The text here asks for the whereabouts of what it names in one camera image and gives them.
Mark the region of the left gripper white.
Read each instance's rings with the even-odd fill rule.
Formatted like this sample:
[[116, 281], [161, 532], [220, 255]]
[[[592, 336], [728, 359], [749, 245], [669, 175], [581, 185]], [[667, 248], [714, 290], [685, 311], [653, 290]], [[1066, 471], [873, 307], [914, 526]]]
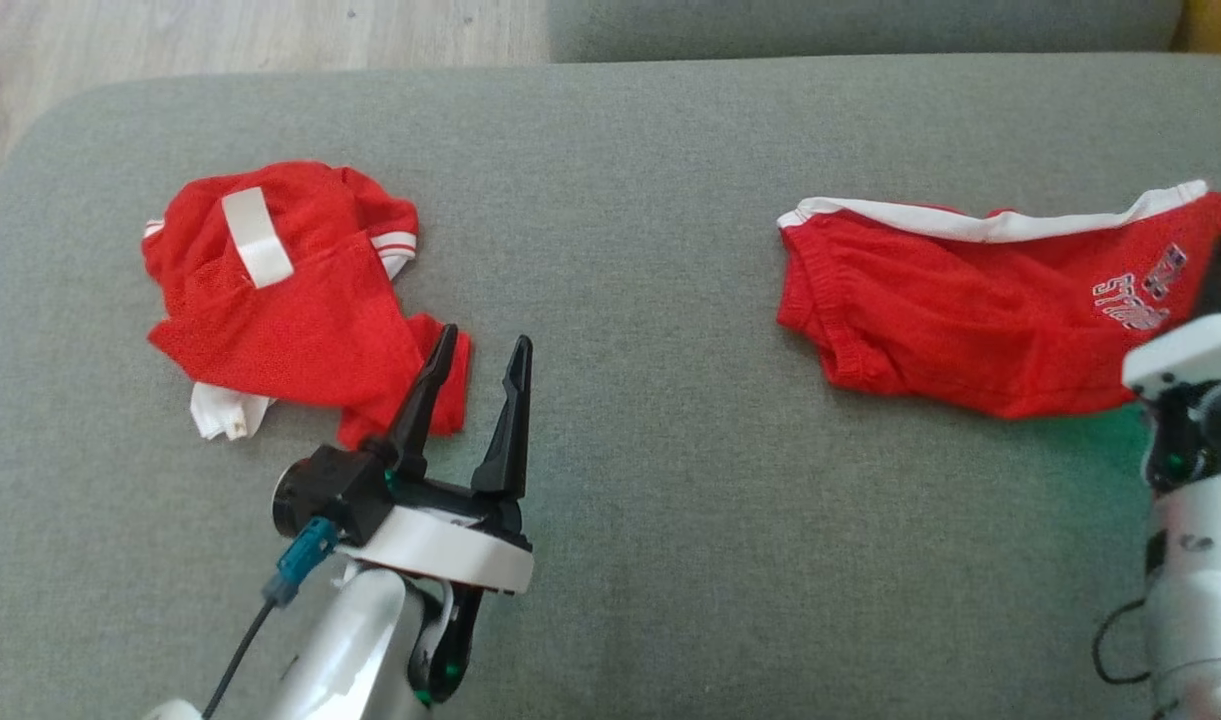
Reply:
[[[386, 434], [392, 477], [424, 477], [424, 445], [440, 391], [453, 370], [455, 323], [441, 329], [433, 351], [411, 383]], [[385, 475], [357, 480], [335, 500], [348, 555], [414, 577], [505, 594], [523, 594], [534, 577], [534, 545], [523, 532], [526, 497], [534, 342], [520, 334], [505, 369], [505, 404], [470, 488], [441, 480]]]

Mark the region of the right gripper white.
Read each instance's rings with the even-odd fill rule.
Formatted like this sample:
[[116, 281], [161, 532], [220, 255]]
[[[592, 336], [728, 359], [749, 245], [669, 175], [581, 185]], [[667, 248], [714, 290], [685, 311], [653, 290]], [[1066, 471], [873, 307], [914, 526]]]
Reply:
[[1122, 384], [1158, 400], [1179, 386], [1221, 383], [1221, 234], [1201, 275], [1195, 320], [1127, 351]]

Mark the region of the red basketball jersey white trim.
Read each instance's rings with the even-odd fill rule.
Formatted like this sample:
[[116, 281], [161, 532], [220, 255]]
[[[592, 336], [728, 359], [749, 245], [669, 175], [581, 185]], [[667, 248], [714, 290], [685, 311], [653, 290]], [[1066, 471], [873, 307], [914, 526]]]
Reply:
[[190, 181], [142, 240], [165, 315], [148, 338], [190, 380], [204, 439], [276, 401], [339, 410], [337, 442], [389, 428], [442, 323], [400, 309], [418, 209], [358, 168], [280, 161]]

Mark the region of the red basketball shorts white stripe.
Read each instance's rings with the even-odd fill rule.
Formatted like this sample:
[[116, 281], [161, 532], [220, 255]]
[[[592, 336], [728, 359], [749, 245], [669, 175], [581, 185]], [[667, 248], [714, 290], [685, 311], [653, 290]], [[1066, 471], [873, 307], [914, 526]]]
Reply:
[[778, 228], [778, 320], [832, 384], [1070, 416], [1127, 404], [1127, 351], [1192, 319], [1221, 192], [1197, 179], [1061, 217], [812, 196]]

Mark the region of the large grey sofa ottoman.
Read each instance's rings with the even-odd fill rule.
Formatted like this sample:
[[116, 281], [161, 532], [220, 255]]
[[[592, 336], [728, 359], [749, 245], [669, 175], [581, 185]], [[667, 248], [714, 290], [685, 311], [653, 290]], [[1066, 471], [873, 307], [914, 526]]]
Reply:
[[407, 196], [400, 300], [473, 337], [466, 482], [534, 340], [526, 594], [444, 720], [1144, 720], [1096, 626], [1140, 592], [1136, 408], [995, 421], [825, 383], [777, 323], [806, 196], [989, 214], [1221, 190], [1221, 56], [560, 63], [107, 85], [0, 173], [0, 720], [203, 705], [284, 552], [280, 473], [339, 415], [206, 442], [143, 225], [309, 157]]

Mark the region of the wide yellow sofa back cushion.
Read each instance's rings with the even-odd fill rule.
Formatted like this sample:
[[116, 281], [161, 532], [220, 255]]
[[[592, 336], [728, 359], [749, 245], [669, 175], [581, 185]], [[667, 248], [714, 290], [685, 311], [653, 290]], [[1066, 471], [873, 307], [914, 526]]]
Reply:
[[1171, 49], [1221, 54], [1221, 0], [1183, 0]]

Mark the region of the long grey sofa seat cushion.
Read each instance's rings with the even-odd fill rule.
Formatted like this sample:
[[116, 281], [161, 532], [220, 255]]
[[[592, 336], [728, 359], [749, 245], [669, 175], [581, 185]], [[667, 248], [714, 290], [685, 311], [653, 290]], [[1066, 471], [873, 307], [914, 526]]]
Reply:
[[558, 63], [1162, 52], [1183, 0], [546, 0]]

